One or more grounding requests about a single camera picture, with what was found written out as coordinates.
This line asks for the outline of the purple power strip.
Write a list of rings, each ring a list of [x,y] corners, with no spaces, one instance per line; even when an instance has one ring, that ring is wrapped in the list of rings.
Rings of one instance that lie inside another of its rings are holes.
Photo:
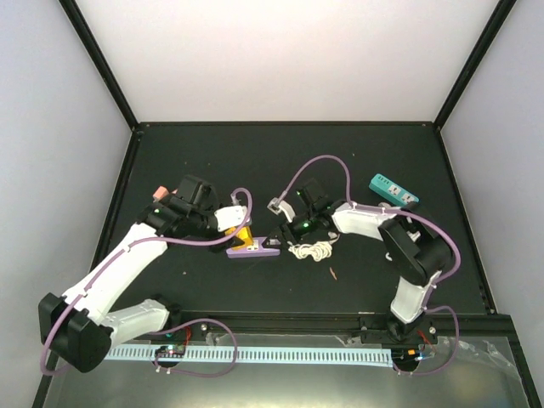
[[[230,248],[226,251],[226,254],[230,259],[269,258],[279,256],[281,254],[281,250],[275,247],[265,247],[265,240],[265,237],[255,237],[250,246],[245,246],[239,249]]]

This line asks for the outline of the yellow cube socket adapter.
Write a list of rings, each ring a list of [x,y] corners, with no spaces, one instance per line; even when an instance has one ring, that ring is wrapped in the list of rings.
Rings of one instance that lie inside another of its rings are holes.
[[[252,232],[249,226],[244,226],[230,241],[229,249],[238,251],[253,244]]]

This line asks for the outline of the small pink charger plug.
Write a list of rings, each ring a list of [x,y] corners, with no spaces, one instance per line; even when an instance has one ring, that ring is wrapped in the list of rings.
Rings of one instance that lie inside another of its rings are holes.
[[[169,193],[168,189],[164,186],[160,186],[157,188],[155,193],[153,194],[153,199],[155,201],[161,200],[164,196],[166,196]]]

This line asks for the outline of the teal power strip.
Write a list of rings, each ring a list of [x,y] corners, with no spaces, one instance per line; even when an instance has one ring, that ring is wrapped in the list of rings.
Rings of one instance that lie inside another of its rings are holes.
[[[403,207],[419,198],[384,175],[377,173],[370,181],[369,188],[395,207]]]

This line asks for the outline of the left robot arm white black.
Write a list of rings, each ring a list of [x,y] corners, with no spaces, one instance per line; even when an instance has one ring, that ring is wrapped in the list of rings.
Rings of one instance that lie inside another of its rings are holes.
[[[173,245],[224,250],[240,244],[248,226],[252,195],[239,187],[222,206],[211,184],[186,176],[174,190],[159,187],[115,249],[62,295],[47,294],[38,304],[42,341],[40,367],[46,376],[49,354],[82,373],[96,368],[114,347],[142,335],[175,338],[185,330],[178,304],[162,296],[113,311],[134,280]]]

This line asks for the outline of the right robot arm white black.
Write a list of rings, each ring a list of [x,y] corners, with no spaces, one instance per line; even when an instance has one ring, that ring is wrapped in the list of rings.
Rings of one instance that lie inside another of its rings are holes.
[[[282,196],[269,202],[268,209],[285,220],[265,238],[263,247],[285,249],[299,260],[320,262],[332,255],[334,243],[343,235],[381,241],[388,260],[399,272],[385,330],[393,342],[407,342],[417,333],[417,324],[427,312],[428,300],[444,268],[459,266],[456,243],[424,218],[421,206],[414,201],[402,207],[333,201],[314,180],[297,195],[305,205],[300,214]]]

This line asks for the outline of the left circuit board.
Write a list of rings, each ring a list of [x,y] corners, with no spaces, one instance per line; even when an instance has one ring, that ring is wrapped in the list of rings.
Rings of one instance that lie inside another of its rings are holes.
[[[174,358],[180,359],[185,354],[186,347],[181,345],[163,345],[156,349],[155,357],[160,358]]]

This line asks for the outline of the circuit board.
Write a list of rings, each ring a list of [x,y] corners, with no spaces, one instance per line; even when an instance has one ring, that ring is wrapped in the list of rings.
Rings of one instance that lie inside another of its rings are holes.
[[[394,362],[412,362],[431,359],[436,352],[437,349],[431,347],[395,348],[391,350],[391,356]]]
[[[180,359],[185,354],[186,347],[181,345],[163,345],[156,349],[155,357],[160,358],[174,358]]]

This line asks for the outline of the right circuit board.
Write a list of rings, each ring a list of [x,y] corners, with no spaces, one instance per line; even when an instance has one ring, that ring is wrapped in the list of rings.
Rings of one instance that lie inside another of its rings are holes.
[[[391,350],[391,356],[394,362],[412,362],[431,359],[436,352],[437,349],[431,347],[395,348]]]

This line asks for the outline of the black front rail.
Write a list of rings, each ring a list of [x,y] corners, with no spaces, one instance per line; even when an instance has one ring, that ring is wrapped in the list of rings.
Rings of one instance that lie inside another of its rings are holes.
[[[179,325],[188,323],[193,335],[202,337],[205,330],[201,325],[208,325],[210,332],[226,332],[235,334],[309,334],[328,335],[338,333],[369,335],[388,335],[388,326],[393,317],[389,314],[270,314],[270,313],[227,313],[207,314],[183,311],[173,317],[170,327],[178,330]],[[414,328],[430,333],[436,329],[437,335],[453,336],[455,327],[459,327],[462,336],[515,337],[515,328],[510,316],[505,314],[431,314],[414,323]]]

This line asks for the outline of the left black frame post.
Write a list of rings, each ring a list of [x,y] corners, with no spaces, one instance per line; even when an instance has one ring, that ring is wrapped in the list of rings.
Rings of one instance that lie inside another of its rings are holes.
[[[85,48],[88,56],[92,60],[94,67],[99,73],[102,82],[106,86],[113,98],[114,102],[123,119],[131,130],[138,127],[139,121],[131,109],[127,98],[125,97],[122,88],[120,87],[113,71],[108,64],[104,53],[102,52],[90,26],[88,25],[77,1],[74,0],[59,0],[59,4],[63,9],[66,17],[70,21],[75,30],[80,42]]]

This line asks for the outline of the black frame post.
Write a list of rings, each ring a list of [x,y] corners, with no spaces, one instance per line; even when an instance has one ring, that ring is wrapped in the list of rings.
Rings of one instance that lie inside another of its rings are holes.
[[[497,2],[458,77],[454,81],[445,102],[442,104],[439,113],[433,121],[434,129],[441,131],[444,128],[516,2],[516,0],[500,0]]]
[[[99,73],[102,82],[106,86],[113,98],[114,102],[123,119],[131,130],[138,127],[139,121],[131,109],[127,98],[125,97],[122,88],[120,87],[113,71],[108,64],[104,53],[102,52],[90,26],[88,25],[77,1],[74,0],[59,0],[59,4],[63,9],[66,17],[70,21],[75,30],[80,42],[85,48],[88,56],[92,60],[94,67]]]

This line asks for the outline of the right black frame post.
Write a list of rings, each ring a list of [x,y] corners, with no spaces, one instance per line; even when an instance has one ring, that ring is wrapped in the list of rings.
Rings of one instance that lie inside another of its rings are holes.
[[[454,81],[445,102],[442,104],[439,113],[433,121],[434,129],[441,131],[444,128],[516,2],[516,0],[500,0],[497,2],[458,77]]]

